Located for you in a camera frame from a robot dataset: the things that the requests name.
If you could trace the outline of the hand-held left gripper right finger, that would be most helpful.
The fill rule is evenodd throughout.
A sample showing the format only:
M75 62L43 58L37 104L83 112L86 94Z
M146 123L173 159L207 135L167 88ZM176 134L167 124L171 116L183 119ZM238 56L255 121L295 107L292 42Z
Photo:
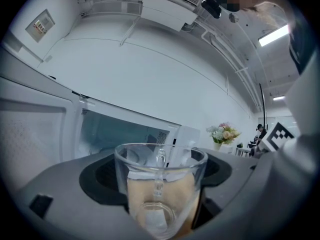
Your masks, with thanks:
M231 167L217 186L205 186L201 200L202 225L178 240L267 239L288 219L288 157L282 149L260 159L243 158L204 149L209 158Z

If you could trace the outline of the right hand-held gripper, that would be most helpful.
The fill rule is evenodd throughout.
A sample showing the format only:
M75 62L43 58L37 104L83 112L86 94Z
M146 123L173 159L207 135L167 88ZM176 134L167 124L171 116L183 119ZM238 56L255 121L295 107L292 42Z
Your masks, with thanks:
M294 138L294 135L284 125L277 122L264 135L259 144L250 150L249 155L250 157L261 157L265 153L276 152L285 142Z

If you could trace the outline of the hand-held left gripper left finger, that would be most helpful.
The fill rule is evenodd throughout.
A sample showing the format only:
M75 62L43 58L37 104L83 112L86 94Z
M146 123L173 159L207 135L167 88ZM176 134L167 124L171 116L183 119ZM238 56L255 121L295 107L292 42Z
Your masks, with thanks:
M14 195L19 211L44 240L150 240L122 206L99 204L80 186L83 169L112 153L53 165Z

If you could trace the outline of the white microwave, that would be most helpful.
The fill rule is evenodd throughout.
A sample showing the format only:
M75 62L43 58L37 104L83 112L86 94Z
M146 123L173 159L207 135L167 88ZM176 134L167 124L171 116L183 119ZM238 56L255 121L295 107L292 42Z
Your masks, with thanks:
M51 166L120 144L199 140L196 128L76 93L0 47L0 179L10 193Z

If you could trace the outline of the clear glass mug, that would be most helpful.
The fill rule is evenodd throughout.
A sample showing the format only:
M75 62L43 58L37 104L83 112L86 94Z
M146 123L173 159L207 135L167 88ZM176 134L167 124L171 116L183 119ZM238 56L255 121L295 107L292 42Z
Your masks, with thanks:
M175 236L195 212L208 155L173 144L127 143L115 148L114 160L133 219L157 240Z

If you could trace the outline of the whiteboard on black stand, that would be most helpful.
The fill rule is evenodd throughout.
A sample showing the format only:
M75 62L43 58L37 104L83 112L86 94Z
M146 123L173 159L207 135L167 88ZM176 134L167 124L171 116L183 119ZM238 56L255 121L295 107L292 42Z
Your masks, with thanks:
M265 95L263 92L263 88L261 83L259 83L259 90L260 90L260 94L261 94L261 107L262 107L262 114L263 114L263 128L267 131L266 127L266 104L265 104Z

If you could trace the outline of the small white table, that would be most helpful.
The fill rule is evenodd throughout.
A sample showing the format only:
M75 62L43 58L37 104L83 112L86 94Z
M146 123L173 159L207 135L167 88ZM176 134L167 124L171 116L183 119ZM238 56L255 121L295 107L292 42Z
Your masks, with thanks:
M250 148L247 147L237 147L235 155L239 157L249 157L250 156Z

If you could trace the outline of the pastel flower bouquet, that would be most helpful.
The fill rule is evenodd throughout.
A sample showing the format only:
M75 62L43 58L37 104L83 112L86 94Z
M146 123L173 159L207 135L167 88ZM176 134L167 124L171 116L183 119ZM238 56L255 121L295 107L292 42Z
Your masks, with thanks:
M217 144L231 144L241 133L229 122L220 123L218 126L210 126L206 129L209 136Z

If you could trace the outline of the person's black clothing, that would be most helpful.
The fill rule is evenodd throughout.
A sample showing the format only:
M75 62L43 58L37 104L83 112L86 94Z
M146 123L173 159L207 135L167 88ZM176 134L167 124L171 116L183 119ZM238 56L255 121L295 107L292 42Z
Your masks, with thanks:
M294 26L289 27L289 53L299 75L301 75L318 46L318 40L315 32L301 13L297 13L294 18Z

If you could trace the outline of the long ceiling light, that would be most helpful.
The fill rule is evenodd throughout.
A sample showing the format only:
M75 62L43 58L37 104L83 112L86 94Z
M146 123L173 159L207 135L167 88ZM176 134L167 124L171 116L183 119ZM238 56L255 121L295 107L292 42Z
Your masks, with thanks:
M289 26L286 24L258 39L261 47L264 47L289 34Z

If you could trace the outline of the white air conditioner unit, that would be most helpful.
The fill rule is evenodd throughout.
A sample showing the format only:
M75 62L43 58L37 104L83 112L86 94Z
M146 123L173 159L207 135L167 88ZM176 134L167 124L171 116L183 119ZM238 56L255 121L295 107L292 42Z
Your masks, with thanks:
M180 31L197 18L194 13L200 0L142 0L140 17Z

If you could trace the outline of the grey wall electrical panel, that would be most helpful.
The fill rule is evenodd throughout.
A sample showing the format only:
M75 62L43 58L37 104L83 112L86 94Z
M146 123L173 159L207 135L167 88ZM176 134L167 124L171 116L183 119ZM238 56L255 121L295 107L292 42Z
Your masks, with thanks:
M38 43L54 25L54 19L50 12L45 9L25 28L25 30L33 40Z

